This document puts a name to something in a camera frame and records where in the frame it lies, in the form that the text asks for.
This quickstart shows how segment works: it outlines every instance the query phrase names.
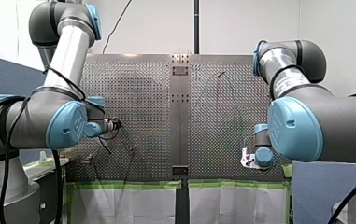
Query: robotic arm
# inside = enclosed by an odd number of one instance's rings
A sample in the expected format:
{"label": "robotic arm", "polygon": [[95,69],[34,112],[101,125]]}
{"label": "robotic arm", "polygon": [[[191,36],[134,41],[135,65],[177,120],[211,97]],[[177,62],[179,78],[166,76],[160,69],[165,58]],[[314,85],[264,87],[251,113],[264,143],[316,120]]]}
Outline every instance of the robotic arm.
{"label": "robotic arm", "polygon": [[[356,94],[335,97],[316,85],[325,72],[323,52],[311,42],[260,42],[254,74],[269,84],[274,101],[268,110],[268,133],[262,129],[255,139],[269,134],[272,148],[290,160],[356,163]],[[356,223],[355,187],[329,224],[347,203],[349,223]]]}
{"label": "robotic arm", "polygon": [[[25,223],[39,223],[38,184],[28,183],[18,159],[19,149],[69,148],[84,136],[98,137],[121,126],[118,120],[105,118],[104,98],[86,97],[78,86],[87,50],[100,39],[95,8],[43,3],[32,12],[29,28],[47,76],[30,99],[0,95],[0,195],[6,147],[10,149],[9,176],[13,177],[4,203],[8,224],[21,223],[23,217]],[[15,128],[9,136],[11,126]]]}

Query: perforated metal panel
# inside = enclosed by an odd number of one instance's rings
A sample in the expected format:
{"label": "perforated metal panel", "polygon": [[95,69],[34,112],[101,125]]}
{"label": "perforated metal panel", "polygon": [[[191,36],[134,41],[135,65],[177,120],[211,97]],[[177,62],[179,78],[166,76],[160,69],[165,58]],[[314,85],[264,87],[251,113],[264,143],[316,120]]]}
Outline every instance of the perforated metal panel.
{"label": "perforated metal panel", "polygon": [[252,74],[251,56],[193,56],[189,178],[282,179],[281,158],[266,172],[245,169],[241,148],[266,123],[267,85]]}
{"label": "perforated metal panel", "polygon": [[[255,124],[266,122],[270,103],[266,84],[251,74],[251,56],[192,55],[185,65],[190,73],[180,77],[172,75],[171,59],[87,59],[83,90],[104,96],[107,116],[121,119],[123,128],[116,139],[107,141],[111,155],[95,140],[84,139],[68,166],[68,180],[172,179],[172,165],[179,162],[189,166],[188,178],[283,179],[280,157],[266,172],[240,164],[244,141]],[[252,141],[247,147],[252,148]],[[95,166],[82,162],[90,153],[95,153]]]}
{"label": "perforated metal panel", "polygon": [[[69,165],[70,181],[171,178],[169,79],[166,55],[94,55],[87,59],[82,89],[88,95],[104,96],[107,117],[118,117],[123,128],[115,139],[107,141],[111,155],[95,140],[83,140]],[[82,162],[90,153],[98,153],[95,166]]]}

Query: black pole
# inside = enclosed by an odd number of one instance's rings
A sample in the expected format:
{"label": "black pole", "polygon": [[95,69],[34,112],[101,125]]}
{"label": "black pole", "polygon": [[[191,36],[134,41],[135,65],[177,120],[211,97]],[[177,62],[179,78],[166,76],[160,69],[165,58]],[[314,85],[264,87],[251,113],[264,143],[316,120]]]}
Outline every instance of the black pole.
{"label": "black pole", "polygon": [[194,54],[200,53],[200,0],[194,0]]}

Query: metal bracket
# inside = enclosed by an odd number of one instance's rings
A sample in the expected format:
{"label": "metal bracket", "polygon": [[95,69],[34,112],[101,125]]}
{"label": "metal bracket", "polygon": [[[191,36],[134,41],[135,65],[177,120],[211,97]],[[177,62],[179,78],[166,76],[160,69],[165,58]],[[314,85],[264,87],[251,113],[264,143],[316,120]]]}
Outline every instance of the metal bracket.
{"label": "metal bracket", "polygon": [[191,102],[190,55],[171,55],[172,174],[187,176]]}
{"label": "metal bracket", "polygon": [[176,165],[172,166],[172,175],[188,175],[189,166],[187,165]]}
{"label": "metal bracket", "polygon": [[187,76],[189,74],[190,55],[172,54],[172,76]]}

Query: white wall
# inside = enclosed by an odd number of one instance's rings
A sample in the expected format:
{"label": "white wall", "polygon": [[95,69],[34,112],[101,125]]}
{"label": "white wall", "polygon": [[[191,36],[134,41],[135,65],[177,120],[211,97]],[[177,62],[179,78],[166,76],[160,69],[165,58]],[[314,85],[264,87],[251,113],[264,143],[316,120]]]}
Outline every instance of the white wall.
{"label": "white wall", "polygon": [[301,0],[300,37],[326,55],[322,85],[338,96],[356,93],[356,0]]}
{"label": "white wall", "polygon": [[[97,6],[102,37],[90,49],[101,53],[128,0],[87,0]],[[33,8],[44,0],[0,0],[0,58],[42,69],[28,35]],[[251,54],[255,44],[299,37],[297,0],[202,0],[201,53]],[[110,38],[106,53],[193,52],[193,0],[134,0]]]}
{"label": "white wall", "polygon": [[299,37],[298,0],[200,0],[200,51],[253,54],[256,44]]}
{"label": "white wall", "polygon": [[[101,16],[102,40],[93,53],[102,53],[127,0],[87,0]],[[169,54],[193,51],[192,0],[133,0],[110,38],[106,53]]]}

